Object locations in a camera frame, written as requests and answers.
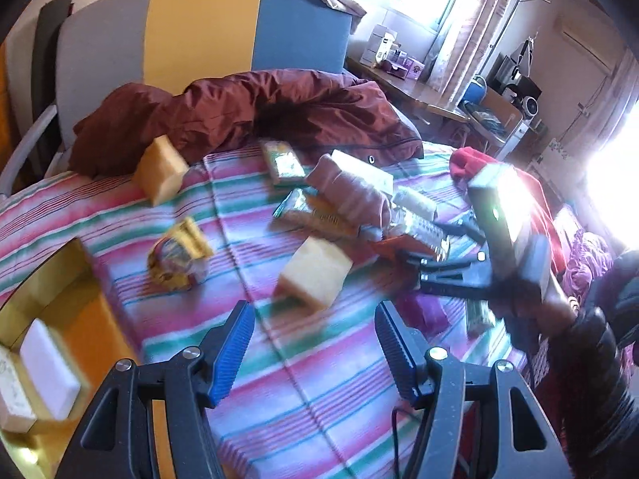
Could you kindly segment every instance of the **white box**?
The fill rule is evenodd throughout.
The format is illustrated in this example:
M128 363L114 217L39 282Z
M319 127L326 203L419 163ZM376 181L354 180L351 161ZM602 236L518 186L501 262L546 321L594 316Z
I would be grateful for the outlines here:
M20 358L53 419L67 419L80 393L80 381L69 369L47 326L40 319L31 323L20 346Z
M394 30L383 25L375 25L360 58L360 63L375 68L386 59L396 38L397 32Z

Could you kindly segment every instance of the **yellow sponge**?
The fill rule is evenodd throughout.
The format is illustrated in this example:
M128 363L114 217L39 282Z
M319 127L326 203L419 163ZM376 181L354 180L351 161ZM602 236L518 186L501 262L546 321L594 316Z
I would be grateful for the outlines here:
M163 135L146 148L133 174L133 182L142 188L155 207L178 194L188 170L188 164L169 137Z
M326 310L339 295L351 266L353 261L338 246L309 238L280 273L279 284L314 310Z

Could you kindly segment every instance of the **purple box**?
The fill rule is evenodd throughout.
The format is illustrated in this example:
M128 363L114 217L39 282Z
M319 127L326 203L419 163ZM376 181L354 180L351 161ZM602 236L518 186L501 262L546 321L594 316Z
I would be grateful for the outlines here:
M424 63L420 63L414 57L407 57L403 62L404 68L407 69L405 79L419 79L424 70Z

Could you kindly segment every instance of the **striped blanket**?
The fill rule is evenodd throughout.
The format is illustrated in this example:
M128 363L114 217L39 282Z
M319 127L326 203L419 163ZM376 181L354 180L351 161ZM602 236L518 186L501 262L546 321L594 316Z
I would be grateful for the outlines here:
M448 172L452 149L426 144L425 151L423 160L389 171L397 183L437 201L443 220L453 220L468 206ZM281 294L277 276L309 235L272 219L286 192L272 186L257 146L207 156L179 195L156 208L128 177L91 181L66 173L44 180L1 206L0 303L74 237L109 269L147 362L198 344L238 299L247 299L257 310L256 329L231 395L209 414L222 460L242 477L391 477L391 410L401 401L373 312L410 286L411 276L366 247L343 246L355 264L331 309L312 313ZM215 256L202 286L168 293L149 280L146 255L186 216L202 228ZM452 255L475 249L462 238ZM520 362L503 326L470 341L462 301L441 300L452 327L431 342L475 363ZM400 421L403 459L416 432L415 421Z

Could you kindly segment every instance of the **white block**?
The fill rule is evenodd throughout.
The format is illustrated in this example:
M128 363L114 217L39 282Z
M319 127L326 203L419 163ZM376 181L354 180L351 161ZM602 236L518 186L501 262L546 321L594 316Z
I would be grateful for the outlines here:
M0 427L7 432L27 433L37 419L16 373L11 353L0 346Z
M68 418L80 392L80 381L69 369L47 326L36 319L20 346L22 363L53 419Z
M293 254L279 276L280 285L314 310L335 302L353 261L337 245L308 238Z

